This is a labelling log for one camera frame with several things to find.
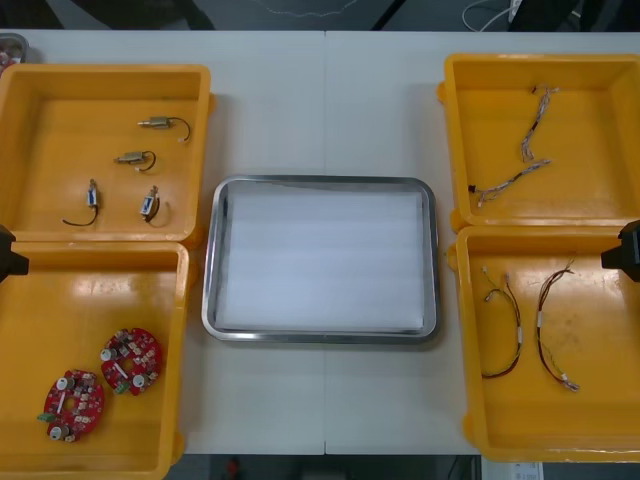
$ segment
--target table surface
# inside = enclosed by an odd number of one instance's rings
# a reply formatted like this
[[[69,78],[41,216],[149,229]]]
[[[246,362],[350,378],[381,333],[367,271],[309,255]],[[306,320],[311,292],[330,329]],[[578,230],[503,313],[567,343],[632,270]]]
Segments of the table surface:
[[[454,52],[640,53],[640,34],[24,31],[32,61],[199,63],[212,73],[208,223],[231,174],[411,176],[436,196],[444,328],[431,347],[222,343],[192,293],[181,431],[187,453],[474,453],[466,410],[444,114]],[[203,251],[194,255],[202,265]]]

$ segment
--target plastic tray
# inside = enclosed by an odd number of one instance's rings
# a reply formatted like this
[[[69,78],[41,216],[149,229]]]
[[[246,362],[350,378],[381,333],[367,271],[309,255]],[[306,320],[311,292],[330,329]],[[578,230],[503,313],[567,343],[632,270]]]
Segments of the plastic tray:
[[[0,86],[0,224],[18,241],[198,240],[196,218],[205,156],[210,75],[202,66],[15,65]],[[182,117],[168,130],[142,128],[151,116]],[[116,157],[151,150],[146,173]],[[90,227],[89,180],[100,214]],[[144,197],[159,189],[151,224]]]
[[[600,253],[619,245],[617,228],[469,227],[449,250],[458,276],[468,415],[465,433],[494,461],[640,461],[640,284],[604,270]],[[573,393],[544,370],[535,340],[540,287],[575,258],[574,275],[544,306],[543,341],[580,385]],[[515,351],[506,301],[487,303],[509,273],[523,323],[523,350],[508,375],[483,379]]]
[[[14,251],[31,265],[0,285],[0,477],[163,478],[182,453],[187,251],[175,243],[17,243]],[[162,345],[158,382],[139,397],[105,388],[95,431],[73,444],[50,440],[36,416],[52,382],[68,368],[102,378],[104,343],[133,327]]]
[[[445,103],[457,209],[465,225],[616,225],[640,218],[640,66],[635,55],[450,56]],[[494,187],[524,170],[520,144],[535,119],[535,85],[559,87],[536,129],[552,163],[477,205],[469,185]]]

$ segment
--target cable on floor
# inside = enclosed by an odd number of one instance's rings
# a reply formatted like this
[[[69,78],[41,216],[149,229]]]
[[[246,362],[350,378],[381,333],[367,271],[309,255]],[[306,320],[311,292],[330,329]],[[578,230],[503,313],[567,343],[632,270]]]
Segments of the cable on floor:
[[[462,10],[462,23],[464,23],[464,26],[467,28],[467,30],[471,31],[471,32],[484,32],[487,30],[487,28],[489,26],[491,26],[496,20],[500,19],[501,17],[509,14],[509,12],[511,11],[517,11],[518,8],[520,7],[520,5],[514,5],[512,7],[506,8],[504,10],[502,10],[500,13],[496,14],[493,18],[491,18],[487,23],[484,24],[484,26],[482,28],[480,28],[480,30],[476,30],[475,28],[473,28],[469,22],[467,22],[467,12],[469,10],[471,10],[472,8],[476,8],[477,6],[483,4],[483,3],[487,3],[487,2],[495,2],[497,0],[477,0],[476,2],[470,3],[469,5],[467,5],[463,10]],[[580,14],[576,11],[571,12],[571,15],[573,15],[576,18],[580,18]]]
[[[360,0],[351,0],[350,2],[347,2],[342,8],[331,11],[331,12],[325,12],[325,13],[319,13],[319,12],[298,13],[298,12],[291,12],[286,10],[274,10],[273,8],[271,8],[261,0],[251,0],[251,1],[257,5],[260,5],[262,8],[264,8],[269,13],[272,13],[273,15],[284,15],[286,17],[294,17],[294,18],[304,18],[304,17],[323,18],[323,17],[329,17],[331,15],[342,15],[347,8],[358,3]]]

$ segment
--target circuit board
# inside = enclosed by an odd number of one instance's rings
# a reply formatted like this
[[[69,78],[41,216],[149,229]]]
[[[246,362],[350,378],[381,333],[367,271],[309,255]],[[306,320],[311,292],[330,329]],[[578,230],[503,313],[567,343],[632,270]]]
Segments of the circuit board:
[[[75,442],[91,433],[102,416],[104,390],[91,372],[67,370],[53,384],[38,420],[47,422],[47,435],[53,440]]]
[[[117,331],[100,357],[104,378],[117,394],[140,395],[155,383],[162,369],[160,344],[141,328]]]

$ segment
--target capacitor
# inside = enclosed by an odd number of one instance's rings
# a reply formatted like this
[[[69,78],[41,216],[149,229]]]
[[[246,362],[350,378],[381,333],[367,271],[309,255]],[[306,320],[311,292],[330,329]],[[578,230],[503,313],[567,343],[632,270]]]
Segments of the capacitor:
[[[105,348],[100,352],[100,360],[108,362],[109,360],[115,360],[118,356],[118,351],[115,348]]]
[[[60,377],[56,382],[56,388],[58,390],[73,390],[76,386],[76,381],[71,377]]]
[[[134,375],[133,386],[136,388],[143,388],[149,385],[149,377],[144,374]]]
[[[69,433],[71,433],[71,430],[66,425],[62,425],[60,427],[53,427],[49,431],[49,438],[51,440],[62,440],[64,439],[64,437],[69,435]]]

